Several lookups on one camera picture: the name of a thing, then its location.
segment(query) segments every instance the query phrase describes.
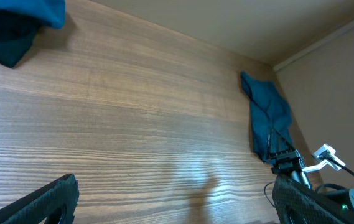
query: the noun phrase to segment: navy towel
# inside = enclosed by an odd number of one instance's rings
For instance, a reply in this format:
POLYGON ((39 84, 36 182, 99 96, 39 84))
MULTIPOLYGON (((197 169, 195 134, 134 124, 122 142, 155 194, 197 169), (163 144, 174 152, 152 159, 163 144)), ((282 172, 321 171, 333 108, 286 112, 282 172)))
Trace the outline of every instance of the navy towel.
POLYGON ((60 29, 64 22, 65 0, 0 0, 0 63, 15 66, 40 26, 60 29))
POLYGON ((250 119, 254 152, 268 162, 268 129, 278 130, 292 143, 288 127, 292 119, 287 101, 270 81, 259 81, 241 72, 243 90, 250 98, 250 119))

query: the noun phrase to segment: wood grain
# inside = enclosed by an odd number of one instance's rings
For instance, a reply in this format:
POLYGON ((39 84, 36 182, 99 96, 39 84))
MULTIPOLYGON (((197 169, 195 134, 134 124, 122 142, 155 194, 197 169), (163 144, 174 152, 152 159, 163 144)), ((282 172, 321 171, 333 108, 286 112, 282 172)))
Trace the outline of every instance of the wood grain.
POLYGON ((67 12, 0 65, 0 208, 74 173, 75 223, 277 221, 238 79, 269 66, 87 0, 67 12))

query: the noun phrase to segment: white wall trim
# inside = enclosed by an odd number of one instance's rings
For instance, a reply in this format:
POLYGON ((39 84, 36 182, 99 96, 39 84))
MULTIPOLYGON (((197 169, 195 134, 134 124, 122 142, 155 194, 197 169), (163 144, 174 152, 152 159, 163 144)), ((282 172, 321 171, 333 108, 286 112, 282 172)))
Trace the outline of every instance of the white wall trim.
POLYGON ((305 49, 301 50, 300 52, 294 54, 293 56, 289 57, 285 61, 277 64, 274 66, 274 71, 277 72, 282 68, 288 66, 290 63, 302 58, 303 56, 309 54, 310 52, 314 51, 315 49, 319 48, 320 46, 326 44, 327 42, 336 39, 337 37, 341 36, 342 34, 350 31, 354 28, 354 20, 349 22, 347 25, 337 29, 335 32, 327 35, 326 37, 316 41, 315 43, 311 44, 310 46, 306 47, 305 49))

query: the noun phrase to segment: wall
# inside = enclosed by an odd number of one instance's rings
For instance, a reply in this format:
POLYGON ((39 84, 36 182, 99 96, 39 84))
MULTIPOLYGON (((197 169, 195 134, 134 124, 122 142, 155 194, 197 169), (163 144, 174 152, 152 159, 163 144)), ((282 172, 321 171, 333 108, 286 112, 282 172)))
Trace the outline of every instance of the wall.
MULTIPOLYGON (((328 143, 354 170, 354 29, 277 73, 312 152, 328 143)), ((344 171, 321 171, 324 182, 354 187, 344 171)))
POLYGON ((276 64, 354 16, 354 0, 94 0, 276 64))

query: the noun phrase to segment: folded blue cloth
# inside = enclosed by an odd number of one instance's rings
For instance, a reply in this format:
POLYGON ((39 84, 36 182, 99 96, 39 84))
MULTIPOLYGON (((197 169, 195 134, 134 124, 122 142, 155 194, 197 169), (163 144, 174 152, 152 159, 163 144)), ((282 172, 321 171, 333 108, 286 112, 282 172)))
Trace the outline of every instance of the folded blue cloth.
POLYGON ((40 26, 60 29, 64 22, 64 0, 0 0, 0 64, 14 67, 40 26))
POLYGON ((254 152, 264 162, 268 158, 268 130, 276 129, 290 143, 290 106, 270 81, 259 81, 241 72, 243 90, 250 98, 250 119, 254 152))

